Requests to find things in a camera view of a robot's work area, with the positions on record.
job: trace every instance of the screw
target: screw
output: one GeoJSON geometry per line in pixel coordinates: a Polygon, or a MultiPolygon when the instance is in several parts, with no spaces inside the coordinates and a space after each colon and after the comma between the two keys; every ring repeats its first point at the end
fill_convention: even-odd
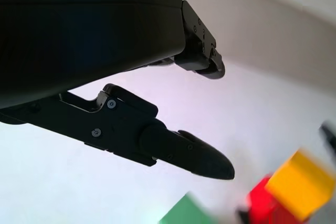
{"type": "Polygon", "coordinates": [[[101,136],[101,130],[100,129],[94,129],[91,132],[91,134],[92,134],[93,137],[100,137],[101,136]]]}
{"type": "Polygon", "coordinates": [[[34,103],[34,104],[32,104],[31,106],[30,106],[30,111],[32,112],[32,113],[37,113],[37,112],[39,112],[40,110],[41,110],[41,105],[40,104],[38,104],[38,103],[34,103]]]}
{"type": "Polygon", "coordinates": [[[107,102],[107,107],[109,109],[114,109],[116,106],[117,106],[117,103],[116,103],[115,100],[110,100],[110,101],[107,102]]]}

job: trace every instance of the white background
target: white background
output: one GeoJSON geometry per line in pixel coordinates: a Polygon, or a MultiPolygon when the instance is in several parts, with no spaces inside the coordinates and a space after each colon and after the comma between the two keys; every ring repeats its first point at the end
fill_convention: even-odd
{"type": "MultiPolygon", "coordinates": [[[[270,0],[190,3],[217,38],[227,67],[224,79],[210,81],[176,66],[145,68],[74,93],[93,99],[109,82],[134,92],[159,107],[159,119],[170,129],[190,131],[225,153],[236,179],[201,178],[164,162],[147,168],[33,126],[0,124],[0,223],[154,224],[192,191],[220,223],[235,224],[234,211],[249,190],[298,148],[305,147],[333,167],[318,134],[324,120],[336,123],[332,68],[331,75],[320,74],[330,64],[323,61],[325,52],[332,54],[334,48],[319,38],[325,30],[332,38],[333,28],[307,18],[304,28],[317,42],[306,46],[321,57],[320,64],[312,64],[313,58],[304,57],[302,43],[295,47],[290,41],[295,39],[292,34],[303,34],[302,27],[290,33],[279,30],[286,31],[296,11],[270,0]],[[226,11],[232,9],[229,3],[235,13],[226,11]],[[279,19],[284,15],[288,19],[279,19]],[[248,26],[254,33],[247,32],[248,26]],[[275,65],[290,71],[276,68],[274,55],[283,56],[275,65]],[[313,78],[306,78],[307,73],[313,78]],[[319,85],[325,81],[329,84],[319,85]]],[[[88,134],[91,130],[83,129],[88,134]]],[[[335,207],[334,200],[311,223],[333,223],[335,207]]]]}

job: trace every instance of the toy block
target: toy block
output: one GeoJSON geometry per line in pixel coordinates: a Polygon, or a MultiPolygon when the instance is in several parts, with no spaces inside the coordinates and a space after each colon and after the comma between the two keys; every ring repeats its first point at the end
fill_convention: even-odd
{"type": "Polygon", "coordinates": [[[159,224],[215,224],[205,211],[199,207],[189,194],[185,195],[159,224]]]}
{"type": "Polygon", "coordinates": [[[283,207],[265,186],[271,176],[266,176],[248,195],[249,224],[303,224],[283,207]]]}
{"type": "Polygon", "coordinates": [[[335,175],[306,151],[297,151],[268,181],[266,189],[304,221],[333,196],[335,175]]]}

